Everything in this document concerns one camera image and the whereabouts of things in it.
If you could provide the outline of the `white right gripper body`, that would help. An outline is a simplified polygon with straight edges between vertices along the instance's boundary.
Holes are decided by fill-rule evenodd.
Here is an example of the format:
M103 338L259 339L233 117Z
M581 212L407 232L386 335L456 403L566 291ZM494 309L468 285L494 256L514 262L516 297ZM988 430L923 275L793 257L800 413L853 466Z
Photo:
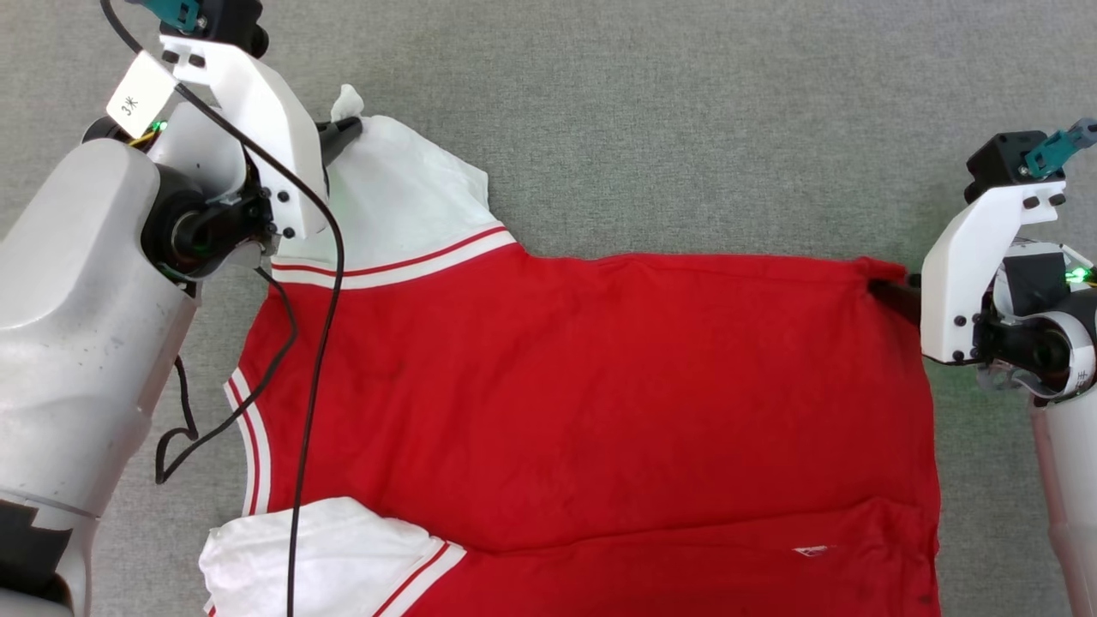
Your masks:
M991 188L948 223L921 261L921 355L971 359L973 319L1003 258L1025 225L1058 221L1052 198L1065 189L1065 180Z

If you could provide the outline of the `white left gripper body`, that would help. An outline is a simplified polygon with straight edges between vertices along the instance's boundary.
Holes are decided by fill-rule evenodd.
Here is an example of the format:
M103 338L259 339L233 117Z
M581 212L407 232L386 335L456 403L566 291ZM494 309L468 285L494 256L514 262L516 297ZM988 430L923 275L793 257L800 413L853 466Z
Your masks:
M210 87L222 117L327 204L318 130L282 75L230 44L167 34L159 40L181 58L176 78Z

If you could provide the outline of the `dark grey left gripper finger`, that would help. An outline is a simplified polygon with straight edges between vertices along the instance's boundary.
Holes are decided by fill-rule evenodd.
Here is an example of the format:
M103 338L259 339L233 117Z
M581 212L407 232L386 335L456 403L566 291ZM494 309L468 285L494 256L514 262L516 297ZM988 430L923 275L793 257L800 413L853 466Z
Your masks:
M362 121L361 117L341 117L338 121L317 123L317 132L321 145L321 162L326 169L361 135Z

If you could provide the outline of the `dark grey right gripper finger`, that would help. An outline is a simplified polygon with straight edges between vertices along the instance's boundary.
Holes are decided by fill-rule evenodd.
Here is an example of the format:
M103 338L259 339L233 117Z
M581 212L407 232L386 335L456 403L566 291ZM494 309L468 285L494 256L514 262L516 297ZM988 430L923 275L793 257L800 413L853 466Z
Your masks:
M878 303L920 328L921 288L920 276L904 276L901 279L870 279L867 291Z

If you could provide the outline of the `red and white jersey shirt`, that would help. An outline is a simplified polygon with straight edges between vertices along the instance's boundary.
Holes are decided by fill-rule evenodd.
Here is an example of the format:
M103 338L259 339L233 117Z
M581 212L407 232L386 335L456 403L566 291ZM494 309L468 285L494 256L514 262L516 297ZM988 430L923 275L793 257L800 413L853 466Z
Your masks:
M485 172L362 125L294 617L940 617L905 268L536 256Z

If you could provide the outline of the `white paper label tag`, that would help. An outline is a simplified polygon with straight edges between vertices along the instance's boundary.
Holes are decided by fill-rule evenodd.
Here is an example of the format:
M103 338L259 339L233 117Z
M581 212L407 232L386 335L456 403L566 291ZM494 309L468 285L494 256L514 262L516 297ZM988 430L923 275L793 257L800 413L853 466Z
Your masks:
M176 92L176 76L148 51L137 52L105 106L106 116L132 138L142 137Z

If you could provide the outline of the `grey fabric sofa cushion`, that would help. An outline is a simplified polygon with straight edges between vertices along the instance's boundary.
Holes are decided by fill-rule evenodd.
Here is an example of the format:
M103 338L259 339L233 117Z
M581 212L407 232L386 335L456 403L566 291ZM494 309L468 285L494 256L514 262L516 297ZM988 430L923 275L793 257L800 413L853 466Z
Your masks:
M1097 117L1097 0L261 0L317 117L342 83L489 173L548 256L873 256L918 268L1005 130ZM99 0L0 0L0 238L132 61ZM945 617L1070 617L1024 399L926 364ZM176 378L95 536L95 617L197 617L242 512L235 427L163 486Z

